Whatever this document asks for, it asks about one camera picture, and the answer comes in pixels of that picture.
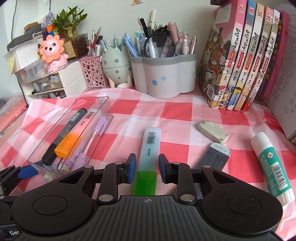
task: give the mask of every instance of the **polka dot egg container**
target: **polka dot egg container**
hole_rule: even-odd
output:
[[[123,46],[122,52],[117,47],[109,47],[102,56],[102,65],[105,75],[115,85],[126,83],[128,75],[133,74],[126,46]]]

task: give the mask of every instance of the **toy foot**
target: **toy foot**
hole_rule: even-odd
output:
[[[126,82],[130,84],[131,87],[133,86],[133,77],[131,74],[129,74],[128,77],[126,78]]]
[[[114,82],[110,78],[108,78],[108,80],[109,80],[110,88],[115,88]]]

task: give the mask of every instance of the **green highlighter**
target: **green highlighter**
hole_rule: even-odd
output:
[[[144,132],[138,169],[134,178],[133,196],[154,196],[158,170],[161,131],[157,127]]]

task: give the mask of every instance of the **orange highlighter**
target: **orange highlighter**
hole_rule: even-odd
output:
[[[57,156],[66,158],[70,154],[71,150],[75,150],[75,148],[73,147],[80,144],[81,140],[83,139],[80,137],[82,132],[85,130],[85,128],[97,112],[101,112],[99,114],[100,117],[102,114],[101,110],[90,109],[88,114],[80,120],[80,123],[78,123],[73,128],[73,130],[71,130],[65,136],[65,138],[59,143],[59,145],[54,150]]]

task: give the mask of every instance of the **silver screw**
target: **silver screw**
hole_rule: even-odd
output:
[[[109,202],[113,200],[113,196],[110,194],[103,194],[99,196],[99,200],[101,200],[102,202]]]
[[[185,202],[192,202],[194,201],[195,197],[191,194],[184,194],[181,196],[181,200]]]

